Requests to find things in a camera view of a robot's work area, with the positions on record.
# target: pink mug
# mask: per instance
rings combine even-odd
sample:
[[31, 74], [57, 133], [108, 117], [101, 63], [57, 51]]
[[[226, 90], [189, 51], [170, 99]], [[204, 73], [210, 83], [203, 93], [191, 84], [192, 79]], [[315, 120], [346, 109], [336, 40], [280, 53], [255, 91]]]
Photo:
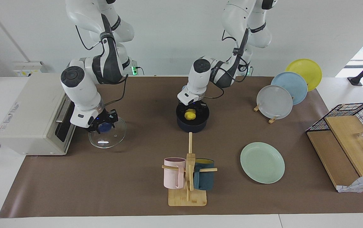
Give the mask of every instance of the pink mug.
[[165, 166], [178, 167], [179, 171], [164, 169], [163, 185], [168, 189], [184, 188], [184, 169], [186, 159], [182, 157], [167, 157], [164, 159]]

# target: wooden plate holder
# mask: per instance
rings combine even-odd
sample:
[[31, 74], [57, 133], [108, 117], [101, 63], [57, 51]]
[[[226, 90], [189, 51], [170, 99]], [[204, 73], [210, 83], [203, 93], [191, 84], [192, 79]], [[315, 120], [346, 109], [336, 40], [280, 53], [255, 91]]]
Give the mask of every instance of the wooden plate holder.
[[[257, 106], [256, 106], [253, 110], [254, 110], [254, 111], [259, 111], [259, 106], [260, 106], [260, 105], [257, 105]], [[272, 119], [270, 119], [270, 120], [269, 120], [269, 123], [270, 123], [270, 124], [274, 123], [274, 122], [276, 121], [276, 118], [277, 118], [277, 117], [273, 117]]]

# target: mint green plate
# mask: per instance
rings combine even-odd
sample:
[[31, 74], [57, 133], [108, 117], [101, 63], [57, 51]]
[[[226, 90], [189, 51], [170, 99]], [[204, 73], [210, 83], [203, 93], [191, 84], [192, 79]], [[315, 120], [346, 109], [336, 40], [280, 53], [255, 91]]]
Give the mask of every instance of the mint green plate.
[[284, 160], [273, 146], [263, 142], [253, 142], [241, 152], [241, 165], [245, 173], [254, 181], [271, 184], [284, 174]]

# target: black wire basket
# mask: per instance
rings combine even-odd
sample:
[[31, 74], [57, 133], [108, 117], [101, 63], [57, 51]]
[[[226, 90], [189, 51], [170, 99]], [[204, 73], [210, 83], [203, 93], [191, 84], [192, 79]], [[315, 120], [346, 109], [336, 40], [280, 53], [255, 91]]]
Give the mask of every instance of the black wire basket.
[[310, 131], [329, 131], [330, 128], [325, 121], [326, 117], [342, 117], [342, 116], [356, 116], [363, 124], [363, 103], [357, 104], [341, 104], [337, 105], [330, 112], [328, 112], [324, 117], [312, 125], [312, 127], [307, 129]]

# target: brown table mat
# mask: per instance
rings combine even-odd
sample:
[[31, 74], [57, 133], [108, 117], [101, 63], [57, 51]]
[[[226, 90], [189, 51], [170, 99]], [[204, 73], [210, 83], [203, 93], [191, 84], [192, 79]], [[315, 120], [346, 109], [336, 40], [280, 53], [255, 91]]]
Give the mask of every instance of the brown table mat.
[[[188, 152], [188, 134], [175, 116], [176, 95], [187, 78], [138, 77], [129, 78], [125, 98], [108, 107], [126, 121], [124, 141], [97, 149], [77, 128], [66, 156], [27, 156], [0, 218], [363, 212], [363, 193], [336, 192], [305, 133], [328, 111], [316, 90], [272, 125], [253, 111], [258, 91], [271, 80], [247, 78], [223, 97], [206, 99], [210, 118], [194, 134], [193, 152], [218, 167], [207, 206], [169, 207], [163, 187], [163, 159]], [[98, 89], [105, 101], [122, 93], [122, 85]], [[219, 93], [209, 85], [208, 96]], [[243, 172], [241, 150], [252, 142], [271, 144], [282, 154], [286, 171], [280, 181], [260, 184]]]

